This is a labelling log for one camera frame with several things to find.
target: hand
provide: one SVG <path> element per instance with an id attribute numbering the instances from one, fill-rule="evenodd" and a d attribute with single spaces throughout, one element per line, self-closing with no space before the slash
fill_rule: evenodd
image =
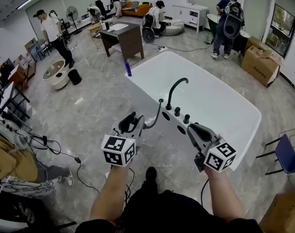
<path id="1" fill-rule="evenodd" d="M 225 172 L 218 173 L 208 166 L 205 166 L 205 173 L 208 175 L 209 179 L 222 179 L 224 175 L 226 176 Z"/>

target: black shoe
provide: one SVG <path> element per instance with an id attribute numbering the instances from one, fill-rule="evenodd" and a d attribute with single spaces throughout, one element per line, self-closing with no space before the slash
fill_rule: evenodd
<path id="1" fill-rule="evenodd" d="M 147 181 L 156 181 L 157 171 L 154 167 L 150 166 L 146 172 Z"/>
<path id="2" fill-rule="evenodd" d="M 69 64 L 69 69 L 71 69 L 71 68 L 74 66 L 74 64 L 75 64 L 75 61 L 72 60 L 72 61 L 70 62 L 70 64 Z"/>

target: person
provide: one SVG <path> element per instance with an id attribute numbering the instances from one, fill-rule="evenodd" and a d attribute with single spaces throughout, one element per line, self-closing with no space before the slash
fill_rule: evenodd
<path id="1" fill-rule="evenodd" d="M 230 51 L 234 45 L 234 39 L 229 39 L 224 34 L 224 25 L 227 18 L 225 8 L 230 1 L 237 0 L 221 0 L 216 5 L 216 10 L 219 16 L 221 16 L 219 23 L 216 27 L 216 35 L 213 42 L 213 53 L 211 54 L 212 58 L 217 59 L 220 55 L 220 47 L 221 44 L 224 44 L 224 59 L 228 59 L 230 55 Z"/>
<path id="2" fill-rule="evenodd" d="M 13 149 L 14 145 L 0 135 L 0 181 L 13 176 L 31 183 L 43 183 L 59 178 L 57 181 L 60 183 L 64 178 L 69 186 L 74 186 L 74 177 L 69 168 L 46 166 L 38 162 L 29 150 L 10 153 Z"/>
<path id="3" fill-rule="evenodd" d="M 115 18 L 120 19 L 121 17 L 123 17 L 122 14 L 122 5 L 120 4 L 119 0 L 111 0 L 116 8 L 116 15 Z"/>
<path id="4" fill-rule="evenodd" d="M 92 24 L 101 21 L 101 10 L 94 4 L 90 5 L 88 8 L 89 18 Z"/>
<path id="5" fill-rule="evenodd" d="M 50 42 L 65 59 L 65 66 L 69 65 L 69 68 L 72 68 L 75 61 L 72 58 L 71 51 L 60 37 L 62 35 L 62 30 L 58 18 L 48 16 L 44 10 L 39 10 L 36 13 L 36 17 L 41 21 L 41 30 L 44 34 L 45 44 L 48 45 Z"/>
<path id="6" fill-rule="evenodd" d="M 157 1 L 156 6 L 150 8 L 147 15 L 151 15 L 154 17 L 154 23 L 151 26 L 152 30 L 154 31 L 155 37 L 158 38 L 159 34 L 166 29 L 166 23 L 160 20 L 160 17 L 163 15 L 163 8 L 165 4 L 163 1 Z"/>
<path id="7" fill-rule="evenodd" d="M 153 167 L 147 169 L 141 189 L 123 211 L 128 170 L 129 167 L 112 167 L 94 201 L 89 221 L 79 225 L 76 233 L 262 232 L 255 220 L 245 219 L 242 204 L 225 172 L 217 173 L 208 167 L 205 171 L 214 216 L 184 195 L 169 190 L 158 194 Z"/>

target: black trash bin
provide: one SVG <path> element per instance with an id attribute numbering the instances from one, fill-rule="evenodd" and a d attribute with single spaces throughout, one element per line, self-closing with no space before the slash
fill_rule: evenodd
<path id="1" fill-rule="evenodd" d="M 82 78 L 80 77 L 79 72 L 76 69 L 69 71 L 68 77 L 74 85 L 77 85 L 82 81 Z"/>

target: power strip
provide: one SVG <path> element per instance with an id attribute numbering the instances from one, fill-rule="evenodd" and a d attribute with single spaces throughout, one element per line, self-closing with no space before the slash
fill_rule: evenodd
<path id="1" fill-rule="evenodd" d="M 166 48 L 166 47 L 159 47 L 158 48 L 158 52 L 163 52 L 163 51 L 166 51 L 168 48 Z"/>

